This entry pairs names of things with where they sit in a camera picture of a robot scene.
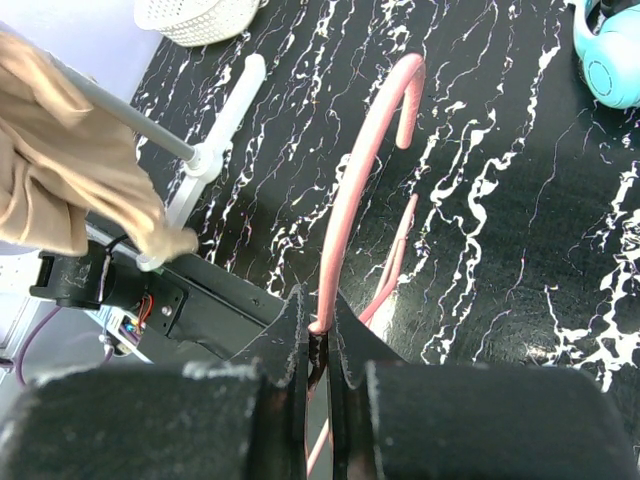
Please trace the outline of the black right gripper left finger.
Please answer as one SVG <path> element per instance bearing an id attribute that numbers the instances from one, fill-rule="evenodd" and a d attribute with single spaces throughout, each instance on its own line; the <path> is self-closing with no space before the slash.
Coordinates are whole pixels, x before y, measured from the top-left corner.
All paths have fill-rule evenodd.
<path id="1" fill-rule="evenodd" d="M 43 374 L 1 424 L 5 479 L 303 479 L 308 294 L 226 362 Z"/>

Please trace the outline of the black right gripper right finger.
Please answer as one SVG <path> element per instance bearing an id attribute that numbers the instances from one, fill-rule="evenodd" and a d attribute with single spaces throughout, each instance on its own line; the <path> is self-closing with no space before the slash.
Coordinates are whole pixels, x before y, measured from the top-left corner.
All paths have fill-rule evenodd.
<path id="1" fill-rule="evenodd" d="M 585 373 L 404 361 L 343 298 L 328 334 L 337 479 L 635 479 L 614 403 Z"/>

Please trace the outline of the beige t shirt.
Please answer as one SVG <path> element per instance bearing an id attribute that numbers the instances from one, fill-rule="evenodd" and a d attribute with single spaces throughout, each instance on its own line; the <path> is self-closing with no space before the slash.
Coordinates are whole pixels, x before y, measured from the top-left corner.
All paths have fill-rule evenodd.
<path id="1" fill-rule="evenodd" d="M 1 239 L 83 256 L 85 217 L 119 225 L 147 257 L 172 260 L 198 247 L 169 225 L 138 165 L 133 132 L 95 105 L 21 38 L 1 35 Z"/>

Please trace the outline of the pink wire hanger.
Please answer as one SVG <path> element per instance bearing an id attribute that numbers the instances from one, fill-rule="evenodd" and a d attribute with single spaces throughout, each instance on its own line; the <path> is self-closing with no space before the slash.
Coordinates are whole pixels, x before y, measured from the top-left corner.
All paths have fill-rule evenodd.
<path id="1" fill-rule="evenodd" d="M 339 278 L 349 234 L 364 191 L 373 161 L 391 123 L 394 111 L 402 102 L 396 146 L 407 149 L 413 137 L 426 76 L 424 58 L 417 53 L 403 56 L 391 69 L 367 113 L 349 156 L 326 229 L 319 277 L 319 296 L 316 320 L 309 332 L 318 337 L 326 334 L 334 319 Z M 371 319 L 396 288 L 406 248 L 406 237 L 419 196 L 413 194 L 403 213 L 391 244 L 383 274 L 373 300 L 360 314 L 359 320 L 370 327 Z M 312 473 L 329 436 L 327 418 L 310 453 L 307 453 L 307 478 Z"/>

